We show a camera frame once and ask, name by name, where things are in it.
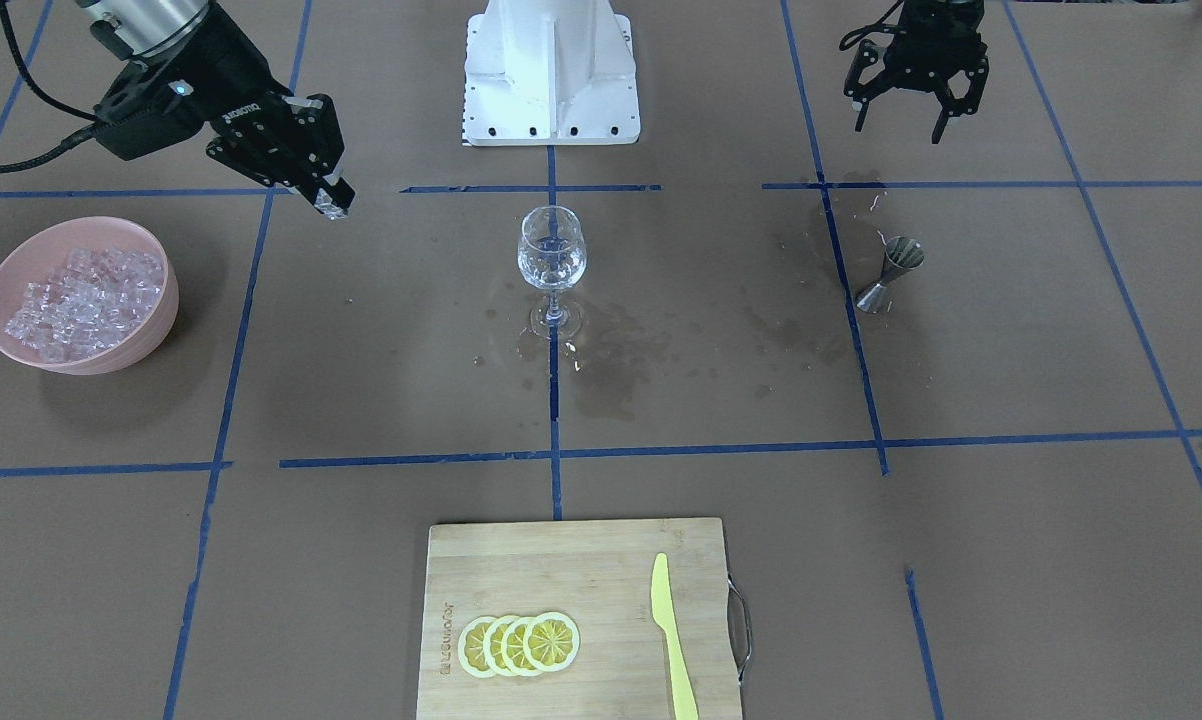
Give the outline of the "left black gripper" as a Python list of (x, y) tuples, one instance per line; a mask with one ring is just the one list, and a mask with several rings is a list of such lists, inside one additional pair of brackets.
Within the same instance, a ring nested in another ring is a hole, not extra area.
[(982, 18), (982, 1), (904, 1), (892, 53), (862, 38), (843, 88), (857, 111), (853, 132), (862, 131), (871, 100), (892, 88), (935, 95), (941, 111), (932, 143), (941, 141), (950, 121), (975, 114), (989, 77)]

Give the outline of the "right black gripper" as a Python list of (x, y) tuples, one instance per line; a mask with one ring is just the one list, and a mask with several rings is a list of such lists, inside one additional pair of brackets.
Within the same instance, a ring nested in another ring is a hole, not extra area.
[(349, 214), (333, 100), (278, 82), (234, 20), (95, 20), (94, 37), (126, 63), (95, 105), (99, 145), (129, 161), (209, 126), (208, 157), (303, 196), (323, 218)]

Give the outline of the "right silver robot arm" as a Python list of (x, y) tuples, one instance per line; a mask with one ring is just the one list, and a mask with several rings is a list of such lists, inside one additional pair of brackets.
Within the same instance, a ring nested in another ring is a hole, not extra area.
[(264, 188), (285, 188), (331, 220), (355, 188), (331, 96), (294, 95), (216, 1), (84, 1), (90, 32), (125, 67), (95, 105), (95, 139), (144, 157), (212, 127), (208, 157)]

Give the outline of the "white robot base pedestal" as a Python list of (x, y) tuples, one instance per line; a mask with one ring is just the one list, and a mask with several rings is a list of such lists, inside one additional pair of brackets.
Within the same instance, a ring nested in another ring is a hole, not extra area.
[(627, 145), (632, 24), (609, 1), (490, 1), (468, 19), (464, 145)]

